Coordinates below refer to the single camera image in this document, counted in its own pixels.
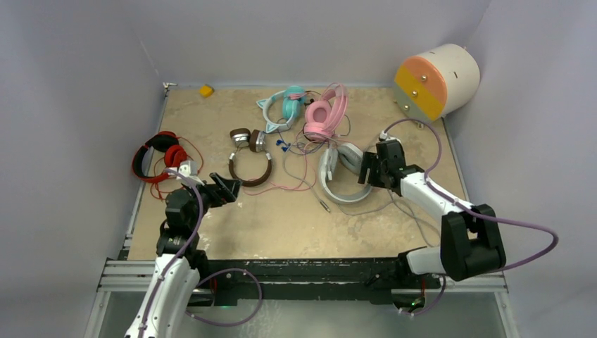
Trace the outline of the white grey headphones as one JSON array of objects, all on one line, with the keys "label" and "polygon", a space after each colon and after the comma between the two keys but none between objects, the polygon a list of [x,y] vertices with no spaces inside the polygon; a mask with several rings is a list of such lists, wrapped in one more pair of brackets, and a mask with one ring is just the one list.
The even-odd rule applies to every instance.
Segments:
[{"label": "white grey headphones", "polygon": [[355,204],[369,196],[372,187],[356,182],[362,162],[363,152],[350,142],[324,151],[318,166],[318,179],[330,201]]}]

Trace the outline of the brown silver headphones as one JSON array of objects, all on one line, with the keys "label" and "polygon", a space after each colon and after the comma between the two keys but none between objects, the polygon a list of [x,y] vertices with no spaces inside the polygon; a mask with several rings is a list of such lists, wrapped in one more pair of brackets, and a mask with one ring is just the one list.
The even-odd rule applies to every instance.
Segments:
[{"label": "brown silver headphones", "polygon": [[273,159],[266,146],[265,132],[242,127],[229,132],[236,148],[228,158],[228,169],[245,187],[265,184],[273,172]]}]

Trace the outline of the pink headphones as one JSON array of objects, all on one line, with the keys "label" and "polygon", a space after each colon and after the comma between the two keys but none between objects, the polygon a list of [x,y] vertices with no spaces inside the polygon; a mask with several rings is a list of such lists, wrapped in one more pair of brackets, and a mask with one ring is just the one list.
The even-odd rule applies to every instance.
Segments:
[{"label": "pink headphones", "polygon": [[310,140],[325,141],[334,137],[335,130],[346,114],[348,90],[334,82],[326,88],[320,98],[311,103],[305,112],[304,134]]}]

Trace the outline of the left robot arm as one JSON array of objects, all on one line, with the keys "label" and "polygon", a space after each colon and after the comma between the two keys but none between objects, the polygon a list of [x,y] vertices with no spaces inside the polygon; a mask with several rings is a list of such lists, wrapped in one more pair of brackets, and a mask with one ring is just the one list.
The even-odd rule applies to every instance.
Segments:
[{"label": "left robot arm", "polygon": [[182,187],[165,199],[165,220],[156,244],[153,274],[126,337],[174,337],[194,288],[210,278],[207,258],[198,250],[199,226],[209,208],[236,201],[241,180],[211,173],[211,183],[176,173]]}]

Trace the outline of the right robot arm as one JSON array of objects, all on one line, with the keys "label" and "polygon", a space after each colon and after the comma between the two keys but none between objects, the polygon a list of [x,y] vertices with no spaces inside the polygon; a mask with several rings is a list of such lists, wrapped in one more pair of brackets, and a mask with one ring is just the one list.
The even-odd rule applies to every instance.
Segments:
[{"label": "right robot arm", "polygon": [[473,205],[436,185],[418,165],[406,164],[401,143],[380,141],[365,152],[358,181],[403,197],[439,222],[440,244],[398,255],[397,281],[413,286],[423,275],[446,275],[461,281],[497,271],[506,264],[505,249],[494,210]]}]

